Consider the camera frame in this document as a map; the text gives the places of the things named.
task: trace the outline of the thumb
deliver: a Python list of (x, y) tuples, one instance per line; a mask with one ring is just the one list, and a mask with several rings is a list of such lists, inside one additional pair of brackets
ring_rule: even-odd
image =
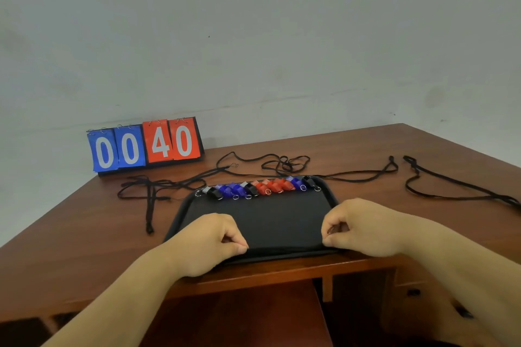
[(223, 256), (223, 260), (236, 255), (244, 254), (247, 249), (248, 247), (246, 247), (245, 245), (240, 245), (235, 242), (221, 244), (221, 254)]
[(322, 240), (322, 244), (326, 247), (352, 249), (353, 234), (352, 232), (332, 233)]

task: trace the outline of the person's left hand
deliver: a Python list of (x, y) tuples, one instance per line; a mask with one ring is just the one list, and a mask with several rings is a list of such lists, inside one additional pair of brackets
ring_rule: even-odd
[(196, 277), (232, 256), (244, 254), (248, 243), (228, 214), (206, 214), (164, 242), (179, 277)]

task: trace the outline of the black tray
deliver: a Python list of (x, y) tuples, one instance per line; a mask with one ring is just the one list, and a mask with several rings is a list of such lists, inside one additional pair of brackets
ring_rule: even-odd
[(223, 198), (191, 193), (182, 202), (165, 241), (208, 213), (230, 214), (250, 249), (226, 263), (260, 262), (337, 252), (322, 245), (320, 227), (324, 216), (338, 204), (322, 179), (310, 176), (321, 191), (285, 191), (251, 199)]

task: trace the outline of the red whistle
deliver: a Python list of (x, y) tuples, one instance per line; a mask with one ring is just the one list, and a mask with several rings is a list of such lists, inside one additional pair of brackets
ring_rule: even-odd
[(252, 181), (251, 184), (257, 188), (261, 195), (271, 195), (271, 190), (262, 182)]
[(280, 185), (272, 180), (266, 179), (262, 183), (268, 186), (272, 192), (281, 193), (284, 191)]
[(295, 186), (284, 178), (276, 178), (273, 182), (280, 185), (284, 191), (295, 191)]

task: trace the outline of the forearm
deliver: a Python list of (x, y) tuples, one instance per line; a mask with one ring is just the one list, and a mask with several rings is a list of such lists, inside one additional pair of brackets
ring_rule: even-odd
[(164, 260), (161, 249), (138, 258), (45, 347), (138, 346), (166, 292), (180, 277)]
[(506, 345), (521, 344), (521, 266), (440, 224), (415, 217), (405, 253)]

